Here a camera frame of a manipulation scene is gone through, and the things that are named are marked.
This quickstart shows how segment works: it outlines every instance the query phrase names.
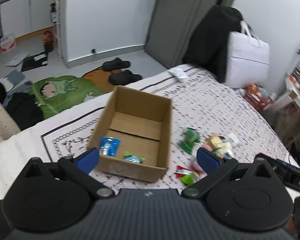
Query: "blue gripper pad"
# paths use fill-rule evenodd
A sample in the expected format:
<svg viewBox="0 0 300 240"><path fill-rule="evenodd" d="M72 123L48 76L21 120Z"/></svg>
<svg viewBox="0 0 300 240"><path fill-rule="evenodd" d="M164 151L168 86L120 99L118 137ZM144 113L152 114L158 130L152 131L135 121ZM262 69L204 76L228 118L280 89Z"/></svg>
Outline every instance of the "blue gripper pad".
<svg viewBox="0 0 300 240"><path fill-rule="evenodd" d="M213 172L215 169L219 168L223 160L213 153L209 152L204 148L199 148L197 150L197 162L200 167L207 173Z"/></svg>
<svg viewBox="0 0 300 240"><path fill-rule="evenodd" d="M76 167L89 174L99 163L99 150L92 148L75 158Z"/></svg>

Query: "patterned bedsheet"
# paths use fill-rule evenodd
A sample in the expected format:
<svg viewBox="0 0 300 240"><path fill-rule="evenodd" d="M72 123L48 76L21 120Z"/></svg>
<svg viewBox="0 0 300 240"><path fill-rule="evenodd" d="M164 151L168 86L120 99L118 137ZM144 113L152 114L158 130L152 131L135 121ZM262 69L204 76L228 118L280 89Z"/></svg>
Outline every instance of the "patterned bedsheet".
<svg viewBox="0 0 300 240"><path fill-rule="evenodd" d="M219 84L210 72L202 68L192 67L186 72L189 76L186 86L174 77L168 77L140 89L173 100L171 160L166 175L154 184L99 171L93 171L91 176L116 192L124 187L182 190L183 183L174 175L176 166L188 167L193 158L177 145L185 127L195 128L203 136L234 132L240 140L234 149L239 162L252 162L254 155L259 152L275 158L285 158L287 150L268 123L249 103L228 86ZM48 145L50 158L57 161L64 155L76 156L84 152L102 109L103 107L97 108L76 122L44 135L43 141Z"/></svg>
<svg viewBox="0 0 300 240"><path fill-rule="evenodd" d="M174 175L177 165L188 167L193 158L177 145L185 127L195 128L203 136L234 132L240 140L234 148L239 162L252 162L255 154L260 152L282 160L288 156L288 151L268 123L236 92L219 84L210 72L202 68L181 67L189 76L186 86L168 72L129 85L173 100L170 168L156 183L97 170L90 173L116 193L121 188L177 188L179 191L185 188ZM65 155L83 153L109 96L105 94L74 106L0 143L0 199L31 157L56 162Z"/></svg>

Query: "white wall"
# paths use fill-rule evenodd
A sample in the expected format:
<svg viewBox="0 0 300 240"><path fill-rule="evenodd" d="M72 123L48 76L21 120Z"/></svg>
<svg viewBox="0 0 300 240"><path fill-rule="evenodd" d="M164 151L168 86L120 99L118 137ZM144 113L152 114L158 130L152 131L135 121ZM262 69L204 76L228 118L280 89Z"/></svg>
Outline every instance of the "white wall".
<svg viewBox="0 0 300 240"><path fill-rule="evenodd" d="M145 44L155 0L66 0L67 60Z"/></svg>
<svg viewBox="0 0 300 240"><path fill-rule="evenodd" d="M277 91L300 44L300 0L234 0L259 38L270 45L268 92Z"/></svg>

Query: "gray door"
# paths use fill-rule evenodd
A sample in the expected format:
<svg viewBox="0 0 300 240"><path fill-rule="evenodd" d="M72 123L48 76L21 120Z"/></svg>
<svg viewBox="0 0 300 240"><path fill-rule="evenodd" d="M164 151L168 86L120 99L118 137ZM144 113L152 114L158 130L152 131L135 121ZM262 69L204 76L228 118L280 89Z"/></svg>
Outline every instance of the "gray door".
<svg viewBox="0 0 300 240"><path fill-rule="evenodd" d="M157 0L146 52L166 68L181 63L193 30L220 0ZM223 5L232 0L222 0Z"/></svg>

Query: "white cabinet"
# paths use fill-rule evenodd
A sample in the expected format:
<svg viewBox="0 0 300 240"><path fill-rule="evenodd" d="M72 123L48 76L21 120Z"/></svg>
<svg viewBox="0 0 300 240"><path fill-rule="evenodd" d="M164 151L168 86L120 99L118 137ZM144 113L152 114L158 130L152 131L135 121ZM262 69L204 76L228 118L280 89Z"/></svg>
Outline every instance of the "white cabinet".
<svg viewBox="0 0 300 240"><path fill-rule="evenodd" d="M32 32L29 0L10 0L0 4L0 16L3 35L12 33L17 38Z"/></svg>
<svg viewBox="0 0 300 240"><path fill-rule="evenodd" d="M10 0L0 4L2 33L15 38L53 26L50 4L54 0Z"/></svg>
<svg viewBox="0 0 300 240"><path fill-rule="evenodd" d="M50 22L50 4L53 2L54 0L31 0L30 8L33 32L53 26L52 22Z"/></svg>

